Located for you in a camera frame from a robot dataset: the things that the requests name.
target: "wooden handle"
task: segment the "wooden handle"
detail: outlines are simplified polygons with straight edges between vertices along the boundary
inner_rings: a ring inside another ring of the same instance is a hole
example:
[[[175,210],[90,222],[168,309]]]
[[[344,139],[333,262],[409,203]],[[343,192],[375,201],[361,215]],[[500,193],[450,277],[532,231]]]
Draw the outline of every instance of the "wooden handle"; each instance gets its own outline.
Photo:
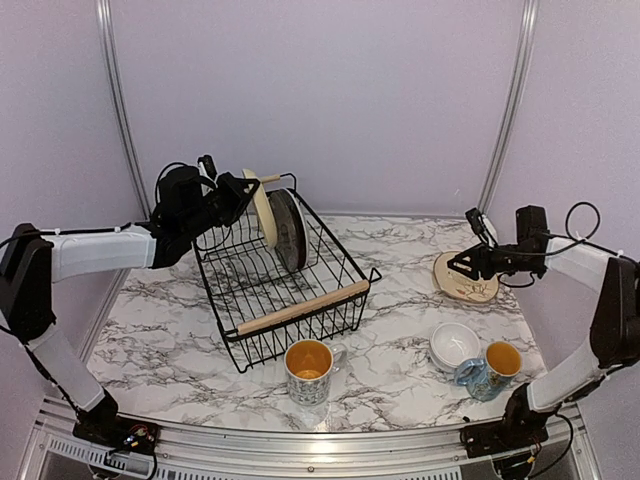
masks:
[[[312,300],[307,300],[303,303],[298,303],[290,307],[284,308],[278,312],[270,313],[264,317],[256,318],[238,325],[238,333],[240,335],[246,335],[247,333],[255,332],[262,328],[277,325],[278,323],[286,322],[299,315],[304,315],[313,310],[326,307],[327,305],[346,300],[349,297],[353,297],[359,293],[365,292],[369,289],[369,280],[360,280],[359,282],[349,285],[348,287],[341,288],[334,292],[326,293],[320,297]]]
[[[260,183],[271,183],[280,180],[280,175],[269,175],[268,177],[260,177]]]

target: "mug handle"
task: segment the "mug handle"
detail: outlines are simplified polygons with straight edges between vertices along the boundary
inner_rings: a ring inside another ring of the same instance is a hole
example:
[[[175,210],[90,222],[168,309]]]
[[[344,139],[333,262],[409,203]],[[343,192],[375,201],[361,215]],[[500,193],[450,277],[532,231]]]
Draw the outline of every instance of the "mug handle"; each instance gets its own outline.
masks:
[[[466,385],[476,374],[477,370],[484,367],[484,358],[469,358],[458,365],[453,381],[456,385]]]
[[[331,372],[336,373],[344,368],[347,363],[347,347],[341,343],[329,348],[333,354],[333,368]]]

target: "mug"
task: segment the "mug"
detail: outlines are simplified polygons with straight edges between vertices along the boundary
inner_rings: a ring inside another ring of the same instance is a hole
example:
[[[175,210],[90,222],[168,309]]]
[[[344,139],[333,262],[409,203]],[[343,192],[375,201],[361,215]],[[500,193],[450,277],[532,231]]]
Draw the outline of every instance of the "mug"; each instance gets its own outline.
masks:
[[[516,347],[495,342],[487,347],[484,358],[470,358],[458,366],[453,381],[466,385],[469,394],[481,402],[493,400],[507,388],[522,368]]]
[[[300,405],[312,406],[329,396],[331,375],[347,361],[347,348],[329,348],[318,340],[300,340],[284,355],[287,371],[287,390],[291,399]]]

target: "white marble surface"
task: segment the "white marble surface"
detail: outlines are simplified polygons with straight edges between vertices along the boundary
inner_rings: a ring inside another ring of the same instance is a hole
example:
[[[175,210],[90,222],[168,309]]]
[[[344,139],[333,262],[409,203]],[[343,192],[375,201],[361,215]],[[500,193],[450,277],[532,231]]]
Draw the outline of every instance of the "white marble surface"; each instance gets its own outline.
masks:
[[[329,401],[294,404],[282,358],[239,374],[229,359],[195,258],[175,267],[134,271],[89,361],[123,412],[188,424],[270,431],[410,429],[499,417],[509,391],[477,402],[428,360],[430,331],[441,322],[473,328],[483,346],[512,342],[524,359],[515,384],[544,372],[540,352],[515,297],[501,290],[468,305],[435,290],[432,264],[444,251],[473,243],[465,222],[328,217],[326,222],[365,272],[377,267],[359,330],[328,343],[349,349]]]

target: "wall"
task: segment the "wall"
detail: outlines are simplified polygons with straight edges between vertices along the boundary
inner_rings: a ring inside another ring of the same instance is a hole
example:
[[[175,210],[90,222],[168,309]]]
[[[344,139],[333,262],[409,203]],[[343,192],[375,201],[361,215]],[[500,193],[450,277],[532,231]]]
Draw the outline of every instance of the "wall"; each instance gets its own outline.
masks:
[[[0,2],[0,238],[36,226],[138,219],[108,96],[94,2]],[[112,275],[54,287],[54,311],[78,347]],[[16,341],[0,336],[0,479],[16,476],[45,391]]]
[[[147,182],[214,155],[297,173],[321,211],[462,214],[480,195],[523,2],[113,2]]]
[[[564,232],[566,211],[590,200],[603,217],[595,241],[640,258],[640,4],[542,1],[534,48],[492,221],[511,241],[515,209],[537,204]],[[550,274],[518,299],[549,367],[588,334],[596,296],[570,280]],[[580,402],[605,480],[640,478],[638,398],[635,368]]]

